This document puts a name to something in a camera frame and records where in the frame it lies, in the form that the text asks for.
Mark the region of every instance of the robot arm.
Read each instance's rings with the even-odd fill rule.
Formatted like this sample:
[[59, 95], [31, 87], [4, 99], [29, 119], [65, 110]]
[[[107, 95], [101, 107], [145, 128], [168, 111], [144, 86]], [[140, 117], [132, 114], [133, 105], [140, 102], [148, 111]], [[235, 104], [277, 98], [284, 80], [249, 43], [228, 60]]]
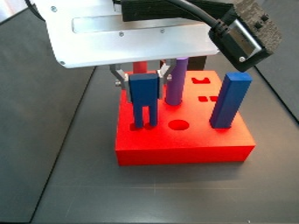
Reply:
[[244, 72], [281, 40], [255, 0], [35, 2], [65, 67], [205, 56], [220, 50]]
[[268, 57], [281, 41], [253, 0], [121, 0], [121, 5], [124, 21], [175, 17], [203, 21], [211, 27], [209, 39], [240, 72]]

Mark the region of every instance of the blue rectangular peg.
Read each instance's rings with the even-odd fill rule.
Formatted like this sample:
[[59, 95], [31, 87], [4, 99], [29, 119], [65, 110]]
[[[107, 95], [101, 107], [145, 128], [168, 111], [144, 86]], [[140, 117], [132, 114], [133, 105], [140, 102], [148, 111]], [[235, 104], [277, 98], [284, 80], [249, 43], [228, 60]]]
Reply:
[[129, 91], [133, 103], [135, 126], [144, 127], [143, 107], [149, 109], [149, 124], [157, 124], [157, 73], [135, 73], [128, 76]]
[[213, 129], [227, 129], [231, 127], [251, 81], [252, 78], [248, 73], [227, 73], [209, 118], [209, 125]]

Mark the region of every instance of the metal screw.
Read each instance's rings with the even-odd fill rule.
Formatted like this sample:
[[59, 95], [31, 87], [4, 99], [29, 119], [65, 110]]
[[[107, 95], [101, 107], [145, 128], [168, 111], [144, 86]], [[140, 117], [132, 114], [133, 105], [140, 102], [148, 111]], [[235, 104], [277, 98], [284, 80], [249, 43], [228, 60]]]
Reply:
[[239, 57], [239, 62], [244, 62], [247, 59], [244, 57]]
[[52, 11], [52, 12], [56, 12], [56, 11], [57, 11], [57, 8], [56, 8], [55, 6], [52, 6], [52, 7], [51, 7], [51, 11]]
[[257, 21], [256, 24], [255, 24], [255, 27], [257, 29], [260, 29], [263, 27], [263, 21]]
[[264, 14], [264, 15], [261, 16], [261, 20], [265, 22], [268, 19], [269, 19], [269, 16], [268, 16], [267, 14]]
[[116, 80], [116, 87], [117, 87], [117, 88], [121, 87], [121, 82], [120, 82], [120, 80]]
[[167, 76], [167, 80], [168, 81], [172, 81], [173, 80], [173, 77], [168, 74], [168, 76]]

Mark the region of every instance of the round hole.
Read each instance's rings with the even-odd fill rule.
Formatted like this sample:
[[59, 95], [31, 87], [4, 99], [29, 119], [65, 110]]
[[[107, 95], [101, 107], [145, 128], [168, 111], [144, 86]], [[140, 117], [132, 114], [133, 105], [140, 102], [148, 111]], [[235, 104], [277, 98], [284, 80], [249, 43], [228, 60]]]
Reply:
[[187, 130], [189, 128], [189, 124], [184, 120], [172, 120], [168, 122], [168, 127], [172, 130]]

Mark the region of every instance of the purple cylinder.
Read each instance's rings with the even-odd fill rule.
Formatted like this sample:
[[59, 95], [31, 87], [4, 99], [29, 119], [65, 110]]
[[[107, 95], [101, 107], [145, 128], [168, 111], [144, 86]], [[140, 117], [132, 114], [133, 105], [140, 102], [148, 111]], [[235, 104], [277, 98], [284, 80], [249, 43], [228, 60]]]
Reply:
[[167, 82], [164, 101], [176, 106], [183, 101], [183, 85], [188, 66], [188, 58], [176, 59], [176, 66], [172, 70], [172, 80]]

